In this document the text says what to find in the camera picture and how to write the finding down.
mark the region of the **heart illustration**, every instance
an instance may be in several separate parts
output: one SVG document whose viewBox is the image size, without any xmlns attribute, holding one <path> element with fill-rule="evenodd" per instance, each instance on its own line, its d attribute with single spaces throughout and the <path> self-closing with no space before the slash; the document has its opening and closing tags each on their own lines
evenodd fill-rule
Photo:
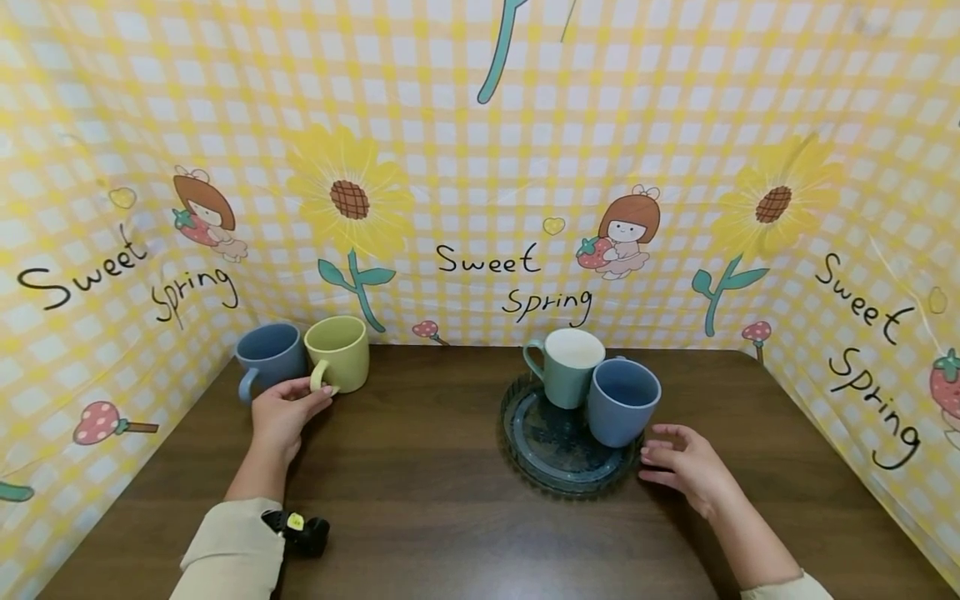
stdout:
<svg viewBox="0 0 960 600">
<path fill-rule="evenodd" d="M 543 219 L 543 230 L 550 235 L 557 235 L 566 227 L 566 221 L 560 217 L 548 217 Z"/>
<path fill-rule="evenodd" d="M 942 315 L 947 312 L 947 294 L 944 294 L 944 291 L 940 289 L 940 287 L 935 287 L 930 290 L 927 304 L 929 305 L 931 313 L 934 315 Z"/>
<path fill-rule="evenodd" d="M 136 204 L 136 192 L 129 187 L 118 187 L 107 192 L 107 197 L 117 208 L 131 208 Z"/>
</svg>

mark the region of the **sleeve cuff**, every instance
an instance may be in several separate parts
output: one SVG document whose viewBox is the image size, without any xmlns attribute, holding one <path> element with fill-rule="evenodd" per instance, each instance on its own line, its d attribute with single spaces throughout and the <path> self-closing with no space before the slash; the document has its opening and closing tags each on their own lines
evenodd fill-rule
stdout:
<svg viewBox="0 0 960 600">
<path fill-rule="evenodd" d="M 279 502 L 266 498 L 221 502 L 206 514 L 204 522 L 180 563 L 180 569 L 202 559 L 219 557 L 252 557 L 264 568 L 279 572 L 283 560 L 283 538 L 271 531 L 260 516 L 279 511 Z"/>
<path fill-rule="evenodd" d="M 832 600 L 833 596 L 803 571 L 799 579 L 740 592 L 741 600 Z"/>
</svg>

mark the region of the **strawberry illustration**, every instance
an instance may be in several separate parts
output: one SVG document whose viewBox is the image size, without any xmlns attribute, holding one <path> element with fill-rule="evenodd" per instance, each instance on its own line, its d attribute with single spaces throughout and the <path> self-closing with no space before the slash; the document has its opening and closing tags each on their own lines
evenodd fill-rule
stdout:
<svg viewBox="0 0 960 600">
<path fill-rule="evenodd" d="M 930 395 L 951 416 L 960 419 L 960 358 L 951 348 L 947 356 L 933 361 Z"/>
<path fill-rule="evenodd" d="M 189 210 L 174 211 L 174 227 L 191 241 L 204 246 L 216 246 L 217 242 L 208 233 L 210 226 Z"/>
<path fill-rule="evenodd" d="M 596 269 L 609 264 L 610 261 L 606 260 L 603 254 L 610 248 L 613 248 L 613 244 L 605 237 L 585 237 L 577 251 L 577 263 L 584 269 Z"/>
</svg>

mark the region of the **yellow gingham backdrop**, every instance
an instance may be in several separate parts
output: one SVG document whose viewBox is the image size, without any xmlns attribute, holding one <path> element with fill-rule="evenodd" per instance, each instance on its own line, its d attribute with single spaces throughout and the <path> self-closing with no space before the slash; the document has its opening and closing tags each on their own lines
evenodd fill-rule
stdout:
<svg viewBox="0 0 960 600">
<path fill-rule="evenodd" d="M 381 324 L 377 343 L 583 323 L 610 348 L 760 350 L 960 585 L 949 0 L 9 0 L 0 32 L 0 597 L 38 593 L 242 332 L 345 312 Z M 806 191 L 789 183 L 752 237 L 755 204 L 795 176 Z M 204 233 L 226 213 L 174 177 L 218 190 L 235 228 Z M 341 180 L 368 194 L 352 220 Z M 638 184 L 660 229 L 640 270 L 604 279 L 575 253 Z M 729 228 L 723 199 L 757 191 L 753 229 Z M 449 271 L 440 246 L 501 272 Z M 759 280 L 708 319 L 740 252 L 728 275 Z M 761 348 L 741 335 L 759 321 Z"/>
</svg>

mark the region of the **green leaf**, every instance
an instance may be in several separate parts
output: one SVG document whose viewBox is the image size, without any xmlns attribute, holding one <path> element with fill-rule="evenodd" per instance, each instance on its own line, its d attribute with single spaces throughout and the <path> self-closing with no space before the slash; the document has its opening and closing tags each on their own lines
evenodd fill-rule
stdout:
<svg viewBox="0 0 960 600">
<path fill-rule="evenodd" d="M 351 286 L 347 284 L 347 280 L 344 279 L 344 274 L 340 273 L 340 269 L 334 267 L 332 262 L 323 260 L 322 258 L 318 259 L 317 270 L 320 271 L 320 277 L 327 283 L 350 289 Z"/>
<path fill-rule="evenodd" d="M 710 284 L 712 282 L 713 277 L 711 277 L 709 273 L 703 269 L 698 269 L 697 273 L 693 275 L 693 281 L 691 282 L 691 285 L 693 285 L 694 292 L 700 292 L 709 298 L 713 296 L 713 294 L 710 292 Z"/>
<path fill-rule="evenodd" d="M 358 273 L 355 283 L 362 285 L 383 285 L 393 279 L 394 275 L 396 275 L 396 271 L 374 267 Z"/>
<path fill-rule="evenodd" d="M 951 348 L 947 356 L 933 361 L 933 368 L 944 372 L 944 380 L 947 383 L 956 381 L 960 377 L 960 358 L 957 358 L 956 349 Z"/>
<path fill-rule="evenodd" d="M 176 210 L 175 208 L 172 208 L 171 210 L 174 211 L 174 227 L 175 228 L 177 229 L 183 229 L 183 228 L 196 229 L 197 228 L 197 224 L 195 224 L 193 222 L 193 219 L 190 218 L 191 214 L 189 210 Z"/>
<path fill-rule="evenodd" d="M 744 271 L 743 273 L 738 273 L 728 277 L 726 281 L 721 281 L 720 284 L 725 290 L 742 290 L 748 285 L 753 285 L 759 281 L 761 277 L 767 274 L 767 271 L 770 271 L 770 269 L 753 269 L 752 271 Z"/>
<path fill-rule="evenodd" d="M 0 481 L 0 500 L 6 502 L 26 502 L 34 497 L 34 489 L 29 486 L 16 486 Z"/>
<path fill-rule="evenodd" d="M 593 254 L 596 250 L 596 243 L 600 239 L 600 236 L 594 236 L 590 239 L 582 238 L 580 240 L 580 250 L 577 251 L 577 256 L 582 256 L 583 254 Z"/>
</svg>

